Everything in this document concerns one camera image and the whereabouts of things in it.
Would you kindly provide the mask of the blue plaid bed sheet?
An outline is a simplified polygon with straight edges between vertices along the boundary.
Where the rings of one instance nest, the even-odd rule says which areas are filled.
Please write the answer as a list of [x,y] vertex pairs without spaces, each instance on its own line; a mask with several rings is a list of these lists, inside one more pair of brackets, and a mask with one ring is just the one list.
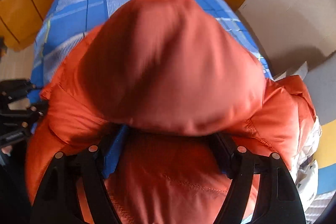
[[[103,24],[118,8],[130,0],[54,0],[34,41],[31,82],[41,89],[72,49],[96,26]],[[224,0],[195,0],[230,35],[262,64],[271,78],[266,59],[241,20]]]

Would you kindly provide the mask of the grey yellow blue headboard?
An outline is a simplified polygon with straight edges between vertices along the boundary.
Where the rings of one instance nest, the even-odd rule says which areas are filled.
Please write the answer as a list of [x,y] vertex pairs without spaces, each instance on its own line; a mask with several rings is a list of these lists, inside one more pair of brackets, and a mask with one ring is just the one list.
[[335,191],[335,54],[304,78],[322,135],[314,158],[318,162],[318,194]]

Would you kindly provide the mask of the beige quilted jacket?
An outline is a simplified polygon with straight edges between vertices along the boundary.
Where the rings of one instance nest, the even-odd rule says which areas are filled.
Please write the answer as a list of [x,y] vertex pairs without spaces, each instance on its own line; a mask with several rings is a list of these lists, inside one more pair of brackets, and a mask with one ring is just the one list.
[[319,123],[319,117],[316,116],[313,128],[303,142],[302,148],[298,150],[298,154],[293,159],[290,174],[294,182],[296,182],[298,178],[298,170],[300,166],[317,151],[321,135],[322,127]]

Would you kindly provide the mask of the white cloth by headboard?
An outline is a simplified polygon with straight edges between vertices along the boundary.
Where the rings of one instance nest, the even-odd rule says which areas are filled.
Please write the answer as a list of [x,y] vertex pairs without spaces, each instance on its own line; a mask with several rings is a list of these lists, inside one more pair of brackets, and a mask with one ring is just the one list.
[[279,80],[284,79],[286,77],[295,76],[295,75],[299,76],[303,80],[306,77],[307,73],[308,73],[308,64],[305,61],[300,65],[296,65],[294,67],[291,67],[291,68],[279,73],[278,75],[273,77],[273,80],[274,81],[279,81]]

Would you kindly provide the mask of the white patterned pillow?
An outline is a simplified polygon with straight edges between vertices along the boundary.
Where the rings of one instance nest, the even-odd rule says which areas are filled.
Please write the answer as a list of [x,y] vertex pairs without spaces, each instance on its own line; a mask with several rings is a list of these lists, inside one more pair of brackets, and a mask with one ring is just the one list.
[[299,168],[295,186],[301,199],[303,211],[306,211],[314,201],[318,190],[318,162],[316,160]]

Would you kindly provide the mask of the orange down jacket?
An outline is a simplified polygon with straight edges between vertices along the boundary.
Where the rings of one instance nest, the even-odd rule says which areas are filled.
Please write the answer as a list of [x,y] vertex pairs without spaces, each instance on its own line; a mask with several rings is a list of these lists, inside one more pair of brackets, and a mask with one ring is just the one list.
[[205,136],[297,164],[317,114],[299,76],[273,81],[194,0],[131,0],[94,28],[41,91],[46,116],[29,141],[35,200],[57,152],[74,155],[126,126],[105,180],[123,223],[213,223],[230,180]]

